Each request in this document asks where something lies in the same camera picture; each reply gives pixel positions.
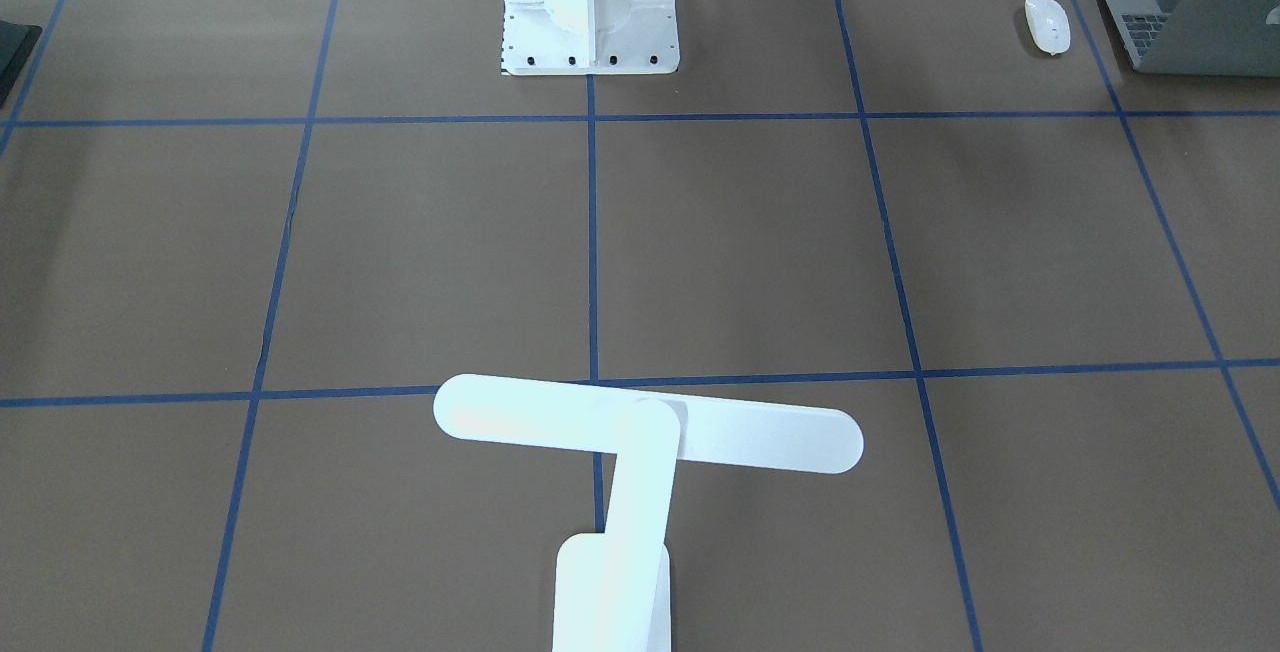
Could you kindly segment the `grey laptop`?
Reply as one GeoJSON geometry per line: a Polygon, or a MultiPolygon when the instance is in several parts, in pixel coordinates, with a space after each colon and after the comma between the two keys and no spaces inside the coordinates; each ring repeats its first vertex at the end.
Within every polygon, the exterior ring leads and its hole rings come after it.
{"type": "Polygon", "coordinates": [[[1102,0],[1134,72],[1279,76],[1279,0],[1102,0]]]}

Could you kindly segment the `white desk lamp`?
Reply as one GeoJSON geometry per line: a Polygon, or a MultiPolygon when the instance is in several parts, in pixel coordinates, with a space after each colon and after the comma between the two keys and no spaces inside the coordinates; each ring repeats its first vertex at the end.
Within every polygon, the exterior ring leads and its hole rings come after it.
{"type": "Polygon", "coordinates": [[[604,529],[557,553],[554,651],[672,648],[666,533],[678,462],[842,474],[865,448],[835,409],[508,377],[452,377],[433,410],[462,441],[614,455],[604,529]]]}

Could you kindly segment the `white computer mouse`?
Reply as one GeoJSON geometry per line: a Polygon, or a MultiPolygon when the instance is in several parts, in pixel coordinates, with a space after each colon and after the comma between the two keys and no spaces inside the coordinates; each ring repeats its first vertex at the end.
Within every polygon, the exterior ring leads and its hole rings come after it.
{"type": "Polygon", "coordinates": [[[1069,17],[1056,0],[1024,0],[1024,17],[1036,49],[1050,56],[1064,55],[1073,42],[1069,17]]]}

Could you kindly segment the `black flat box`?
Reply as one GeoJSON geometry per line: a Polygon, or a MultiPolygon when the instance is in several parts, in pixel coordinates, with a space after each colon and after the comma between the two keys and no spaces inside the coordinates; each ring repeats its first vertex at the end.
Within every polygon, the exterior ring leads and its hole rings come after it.
{"type": "Polygon", "coordinates": [[[40,26],[1,20],[0,101],[4,108],[44,32],[40,26]]]}

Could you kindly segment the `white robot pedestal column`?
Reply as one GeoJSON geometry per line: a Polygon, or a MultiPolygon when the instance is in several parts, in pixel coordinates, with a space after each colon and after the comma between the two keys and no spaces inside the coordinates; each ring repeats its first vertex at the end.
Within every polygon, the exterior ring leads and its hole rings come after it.
{"type": "Polygon", "coordinates": [[[681,63],[676,0],[503,0],[506,76],[664,76],[681,63]]]}

